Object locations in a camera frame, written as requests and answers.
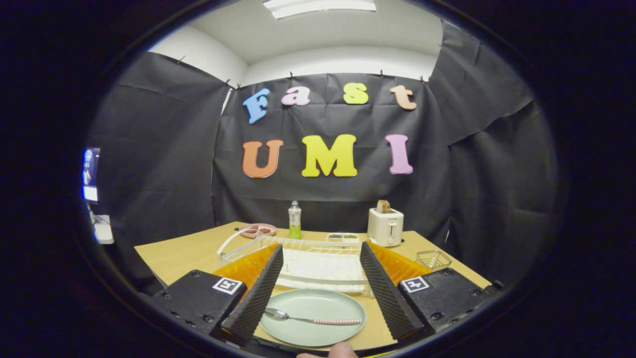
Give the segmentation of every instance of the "white wall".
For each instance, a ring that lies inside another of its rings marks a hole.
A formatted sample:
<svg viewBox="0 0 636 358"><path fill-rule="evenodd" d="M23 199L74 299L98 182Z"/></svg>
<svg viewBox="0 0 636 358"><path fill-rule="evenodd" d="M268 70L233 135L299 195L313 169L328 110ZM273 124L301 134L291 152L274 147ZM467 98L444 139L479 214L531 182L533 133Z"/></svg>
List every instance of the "white wall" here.
<svg viewBox="0 0 636 358"><path fill-rule="evenodd" d="M380 73L427 80L436 56L387 47L331 47L272 57L250 65L240 82L250 85L276 78L319 73Z"/></svg>
<svg viewBox="0 0 636 358"><path fill-rule="evenodd" d="M230 78L230 84L242 83L247 64L237 54L208 34L192 26L184 26L164 37L150 52L180 59L222 81Z"/></svg>

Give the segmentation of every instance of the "hand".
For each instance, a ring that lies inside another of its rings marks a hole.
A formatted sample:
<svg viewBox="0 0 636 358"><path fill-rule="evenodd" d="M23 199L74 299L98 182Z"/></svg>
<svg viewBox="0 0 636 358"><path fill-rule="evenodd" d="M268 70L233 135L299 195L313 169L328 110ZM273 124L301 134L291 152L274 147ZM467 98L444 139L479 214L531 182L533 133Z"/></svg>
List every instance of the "hand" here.
<svg viewBox="0 0 636 358"><path fill-rule="evenodd" d="M296 358L320 358L317 355L301 353ZM328 358L358 358L349 342L336 343L329 350Z"/></svg>

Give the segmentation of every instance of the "spoon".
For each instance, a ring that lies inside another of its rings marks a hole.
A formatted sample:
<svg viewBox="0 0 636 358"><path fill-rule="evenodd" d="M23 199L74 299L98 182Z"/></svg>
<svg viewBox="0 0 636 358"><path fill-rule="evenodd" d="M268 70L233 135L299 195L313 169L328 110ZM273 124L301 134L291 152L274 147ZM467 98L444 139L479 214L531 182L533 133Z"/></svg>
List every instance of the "spoon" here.
<svg viewBox="0 0 636 358"><path fill-rule="evenodd" d="M310 322L310 323L316 323L316 324L334 324L339 326L342 326L345 324L360 324L362 322L362 319L344 319L344 320L299 319L295 317L290 317L285 311L281 311L281 310L277 310L276 308L269 308L269 307L265 308L265 315L268 315L269 317L275 320L293 319L293 320L301 320L303 322Z"/></svg>

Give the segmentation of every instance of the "monitor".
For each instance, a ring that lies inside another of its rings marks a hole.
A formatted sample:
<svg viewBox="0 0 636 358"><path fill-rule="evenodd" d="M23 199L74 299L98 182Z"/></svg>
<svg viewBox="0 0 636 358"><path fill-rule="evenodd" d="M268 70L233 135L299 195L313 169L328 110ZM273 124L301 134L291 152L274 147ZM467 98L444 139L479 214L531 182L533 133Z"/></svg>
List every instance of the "monitor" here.
<svg viewBox="0 0 636 358"><path fill-rule="evenodd" d="M99 151L99 148L86 148L81 174L84 199L93 203L97 202L97 162L99 161Z"/></svg>

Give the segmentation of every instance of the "wire basket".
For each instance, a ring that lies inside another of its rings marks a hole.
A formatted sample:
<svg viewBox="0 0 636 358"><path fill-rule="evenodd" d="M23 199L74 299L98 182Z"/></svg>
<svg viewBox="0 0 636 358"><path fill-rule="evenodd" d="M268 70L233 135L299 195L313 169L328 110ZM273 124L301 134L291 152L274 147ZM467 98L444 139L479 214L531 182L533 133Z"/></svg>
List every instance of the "wire basket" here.
<svg viewBox="0 0 636 358"><path fill-rule="evenodd" d="M415 262L426 266L433 271L448 267L451 259L440 250L422 251L417 253Z"/></svg>

